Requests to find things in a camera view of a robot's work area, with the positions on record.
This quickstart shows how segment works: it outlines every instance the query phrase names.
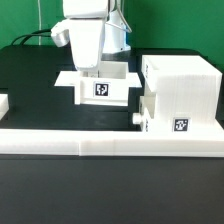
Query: white platform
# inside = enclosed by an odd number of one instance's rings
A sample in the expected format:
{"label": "white platform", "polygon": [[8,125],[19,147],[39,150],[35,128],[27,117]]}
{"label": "white platform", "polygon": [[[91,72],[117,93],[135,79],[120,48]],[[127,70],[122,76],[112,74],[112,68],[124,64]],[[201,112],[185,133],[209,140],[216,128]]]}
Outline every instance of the white platform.
{"label": "white platform", "polygon": [[224,133],[0,130],[0,154],[224,157]]}

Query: white box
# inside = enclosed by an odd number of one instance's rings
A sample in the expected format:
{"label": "white box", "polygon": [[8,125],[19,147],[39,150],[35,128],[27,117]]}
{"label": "white box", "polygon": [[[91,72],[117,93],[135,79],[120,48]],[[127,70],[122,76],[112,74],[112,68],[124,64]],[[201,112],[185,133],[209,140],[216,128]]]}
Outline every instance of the white box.
{"label": "white box", "polygon": [[142,73],[144,103],[154,129],[178,131],[180,125],[189,131],[214,125],[222,73],[203,58],[144,55]]}
{"label": "white box", "polygon": [[129,88],[141,88],[127,62],[102,61],[99,73],[62,71],[55,86],[75,87],[75,104],[128,106]]}

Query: cable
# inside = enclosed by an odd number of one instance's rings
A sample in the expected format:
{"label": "cable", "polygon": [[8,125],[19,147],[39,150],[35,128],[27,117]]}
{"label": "cable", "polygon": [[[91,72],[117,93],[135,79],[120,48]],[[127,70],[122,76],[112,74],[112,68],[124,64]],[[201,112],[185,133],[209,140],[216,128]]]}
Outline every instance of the cable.
{"label": "cable", "polygon": [[123,21],[123,23],[124,23],[125,26],[127,27],[127,30],[129,30],[128,33],[131,33],[131,32],[132,32],[132,29],[131,29],[131,27],[128,25],[127,21],[125,20],[125,18],[124,18],[124,16],[123,16],[123,14],[122,14],[122,12],[121,12],[121,10],[120,10],[119,7],[117,7],[117,12],[118,12],[119,16],[121,17],[121,20]]}
{"label": "cable", "polygon": [[39,30],[42,29],[42,16],[41,16],[41,4],[38,0],[38,14],[39,14]]}
{"label": "cable", "polygon": [[[51,32],[51,29],[43,29],[43,30],[38,30],[38,31],[35,31],[31,34],[42,34],[42,33],[50,33]],[[32,36],[26,36],[21,42],[20,42],[20,45],[24,45],[26,43],[26,41],[28,41]]]}
{"label": "cable", "polygon": [[116,28],[118,28],[118,29],[120,29],[120,30],[123,30],[123,31],[127,32],[127,33],[131,33],[130,30],[128,30],[128,29],[124,29],[124,28],[122,28],[122,27],[120,27],[120,26],[118,26],[118,25],[116,25],[116,24],[114,24],[114,23],[106,22],[106,25],[114,26],[114,27],[116,27]]}
{"label": "cable", "polygon": [[116,5],[117,5],[117,12],[118,12],[118,14],[119,14],[121,20],[123,21],[123,23],[124,23],[125,26],[127,27],[127,29],[125,29],[125,28],[123,28],[123,27],[120,27],[120,26],[118,26],[118,25],[116,25],[116,24],[114,24],[114,23],[106,22],[106,24],[107,24],[107,25],[110,25],[110,26],[113,26],[113,27],[116,27],[116,28],[118,28],[118,29],[120,29],[120,30],[123,30],[123,31],[127,32],[127,33],[131,33],[131,32],[132,32],[132,29],[131,29],[131,27],[128,25],[127,21],[125,20],[125,18],[124,18],[124,16],[123,16],[122,12],[121,12],[121,10],[120,10],[120,8],[119,8],[119,6],[118,6],[118,2],[117,2],[117,0],[116,0]]}
{"label": "cable", "polygon": [[43,34],[26,34],[26,35],[22,35],[22,36],[19,36],[19,37],[17,37],[16,39],[14,39],[13,41],[12,41],[12,43],[11,43],[11,45],[14,45],[14,43],[17,41],[17,40],[19,40],[19,39],[21,39],[21,38],[23,38],[23,37],[51,37],[50,35],[43,35]]}

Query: small white knob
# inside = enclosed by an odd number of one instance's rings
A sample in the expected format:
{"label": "small white knob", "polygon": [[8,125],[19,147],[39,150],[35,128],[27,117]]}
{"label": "small white knob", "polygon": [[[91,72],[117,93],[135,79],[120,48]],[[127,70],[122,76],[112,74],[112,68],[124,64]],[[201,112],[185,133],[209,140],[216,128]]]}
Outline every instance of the small white knob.
{"label": "small white knob", "polygon": [[133,124],[141,124],[142,123],[142,115],[139,113],[133,113],[132,116],[132,122]]}

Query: black tabletop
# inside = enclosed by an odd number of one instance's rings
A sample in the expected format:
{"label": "black tabletop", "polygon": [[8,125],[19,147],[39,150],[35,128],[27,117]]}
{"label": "black tabletop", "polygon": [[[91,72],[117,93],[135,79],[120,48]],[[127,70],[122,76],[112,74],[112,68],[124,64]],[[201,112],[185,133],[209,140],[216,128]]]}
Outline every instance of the black tabletop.
{"label": "black tabletop", "polygon": [[[130,70],[139,71],[144,52],[113,59],[131,61]],[[0,51],[0,91],[10,102],[1,128],[135,130],[129,114],[137,100],[125,108],[74,108],[73,90],[53,87],[62,67],[74,69],[70,57],[69,48]],[[137,99],[141,92],[131,94]],[[70,116],[77,116],[72,124]],[[222,158],[0,156],[4,224],[223,224],[223,202]]]}

